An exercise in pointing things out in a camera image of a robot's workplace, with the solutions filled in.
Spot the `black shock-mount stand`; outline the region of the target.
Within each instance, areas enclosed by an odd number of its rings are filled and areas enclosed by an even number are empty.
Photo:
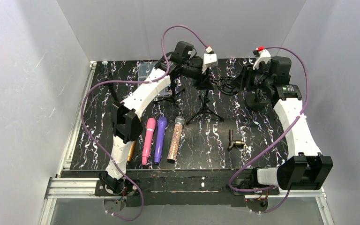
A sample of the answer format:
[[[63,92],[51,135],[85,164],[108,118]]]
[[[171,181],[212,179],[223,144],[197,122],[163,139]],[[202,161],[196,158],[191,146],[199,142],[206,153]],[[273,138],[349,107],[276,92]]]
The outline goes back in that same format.
[[[213,83],[214,88],[217,88],[220,93],[226,96],[234,96],[238,93],[230,85],[231,81],[234,79],[235,78],[231,76],[224,76],[219,78],[213,78],[211,76],[211,81]],[[185,125],[190,124],[197,116],[205,115],[205,114],[214,115],[221,122],[225,121],[224,117],[218,115],[214,110],[210,109],[208,106],[209,102],[211,100],[214,100],[214,97],[210,96],[211,94],[213,94],[213,90],[204,90],[204,91],[205,93],[203,96],[199,95],[199,99],[202,102],[201,108],[185,122]]]

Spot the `glitter silver microphone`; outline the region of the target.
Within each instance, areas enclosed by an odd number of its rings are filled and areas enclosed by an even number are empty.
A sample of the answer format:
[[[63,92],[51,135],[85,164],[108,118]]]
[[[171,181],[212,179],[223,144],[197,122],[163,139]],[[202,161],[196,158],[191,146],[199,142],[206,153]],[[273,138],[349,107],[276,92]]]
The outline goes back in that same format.
[[[183,116],[177,116],[175,118],[171,144],[167,155],[167,161],[169,163],[174,164],[176,162],[177,152],[179,149],[180,139],[183,132],[184,124],[185,124],[185,119]]]

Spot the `purple microphone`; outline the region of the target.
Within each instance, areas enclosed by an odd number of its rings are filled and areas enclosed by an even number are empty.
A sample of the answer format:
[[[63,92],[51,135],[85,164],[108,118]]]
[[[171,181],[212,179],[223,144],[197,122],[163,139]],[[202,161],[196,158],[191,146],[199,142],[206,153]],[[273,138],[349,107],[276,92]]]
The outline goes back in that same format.
[[[157,139],[156,139],[156,148],[154,153],[154,164],[160,164],[162,160],[162,152],[163,152],[163,143],[165,130],[167,127],[167,118],[165,116],[160,117],[157,122]]]

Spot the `pink microphone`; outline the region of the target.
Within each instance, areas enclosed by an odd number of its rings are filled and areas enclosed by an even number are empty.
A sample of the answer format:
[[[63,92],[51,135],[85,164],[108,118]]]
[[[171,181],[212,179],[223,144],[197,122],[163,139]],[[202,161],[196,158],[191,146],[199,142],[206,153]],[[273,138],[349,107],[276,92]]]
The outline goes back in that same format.
[[[145,134],[144,146],[142,151],[142,165],[146,165],[150,157],[151,143],[152,143],[155,127],[156,127],[156,120],[154,118],[149,118],[146,124],[146,134]]]

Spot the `black round-base mic stand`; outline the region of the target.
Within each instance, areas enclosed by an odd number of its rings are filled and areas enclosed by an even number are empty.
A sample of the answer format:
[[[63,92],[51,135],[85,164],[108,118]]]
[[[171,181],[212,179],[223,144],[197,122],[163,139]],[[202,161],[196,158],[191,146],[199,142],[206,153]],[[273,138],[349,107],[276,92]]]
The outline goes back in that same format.
[[[109,73],[107,76],[107,79],[105,80],[105,82],[107,81],[111,81],[113,80],[113,73]],[[104,86],[108,87],[109,89],[109,93],[111,94],[112,98],[113,98],[113,107],[118,110],[121,106],[120,101],[117,98],[116,95],[116,90],[114,88],[114,83],[105,83]]]

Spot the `gold microphone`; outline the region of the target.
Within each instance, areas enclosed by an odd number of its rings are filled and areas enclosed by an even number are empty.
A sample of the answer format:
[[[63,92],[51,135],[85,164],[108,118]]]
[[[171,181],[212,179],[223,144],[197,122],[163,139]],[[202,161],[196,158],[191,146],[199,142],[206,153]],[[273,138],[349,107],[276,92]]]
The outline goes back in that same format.
[[[128,157],[127,157],[127,162],[128,163],[132,161],[134,150],[135,150],[135,145],[136,145],[136,141],[134,141],[132,143],[132,146],[131,146],[131,148],[129,150]]]

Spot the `black tripod mic stand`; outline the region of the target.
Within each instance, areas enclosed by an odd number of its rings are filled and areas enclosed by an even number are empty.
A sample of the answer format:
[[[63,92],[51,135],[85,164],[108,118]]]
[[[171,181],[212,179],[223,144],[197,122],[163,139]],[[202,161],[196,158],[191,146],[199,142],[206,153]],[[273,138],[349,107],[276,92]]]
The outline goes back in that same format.
[[[180,96],[180,94],[182,94],[184,91],[185,91],[185,88],[183,88],[182,90],[180,91],[176,91],[176,87],[177,87],[177,84],[176,82],[173,80],[171,81],[170,85],[169,85],[169,90],[172,91],[172,94],[168,97],[164,97],[163,99],[161,100],[154,100],[153,101],[153,104],[157,105],[158,103],[160,102],[163,102],[163,101],[168,101],[170,102],[172,105],[174,105],[178,110],[179,110],[179,115],[180,116],[183,116],[183,110],[182,108],[178,105],[177,103],[177,98]]]

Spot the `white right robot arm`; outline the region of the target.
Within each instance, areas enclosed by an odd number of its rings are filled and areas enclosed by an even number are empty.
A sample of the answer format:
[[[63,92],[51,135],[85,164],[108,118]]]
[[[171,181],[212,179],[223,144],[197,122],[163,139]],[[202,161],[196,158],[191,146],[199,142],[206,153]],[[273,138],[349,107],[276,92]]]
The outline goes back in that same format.
[[[333,161],[325,156],[314,142],[304,110],[308,100],[302,98],[299,87],[290,83],[291,59],[274,56],[265,59],[249,58],[232,85],[239,90],[254,91],[247,95],[247,109],[261,110],[271,104],[280,119],[283,134],[269,147],[249,160],[229,180],[228,186],[236,192],[282,190],[319,190],[328,177]],[[275,145],[286,139],[288,159],[278,167],[257,168],[249,186],[236,186],[234,179],[250,164]]]

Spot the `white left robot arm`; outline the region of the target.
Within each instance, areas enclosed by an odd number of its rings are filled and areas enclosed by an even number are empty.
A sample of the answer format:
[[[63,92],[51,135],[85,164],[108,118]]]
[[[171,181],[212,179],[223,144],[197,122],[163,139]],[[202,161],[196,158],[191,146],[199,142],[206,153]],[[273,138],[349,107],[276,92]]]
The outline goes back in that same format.
[[[207,45],[202,57],[192,55],[194,46],[179,41],[174,51],[164,53],[147,78],[122,101],[115,99],[111,107],[113,145],[110,163],[99,175],[104,189],[113,195],[125,193],[134,184],[126,178],[128,154],[143,131],[140,118],[147,106],[166,87],[175,89],[174,81],[185,76],[200,86],[208,82],[208,69],[218,64],[218,57]]]

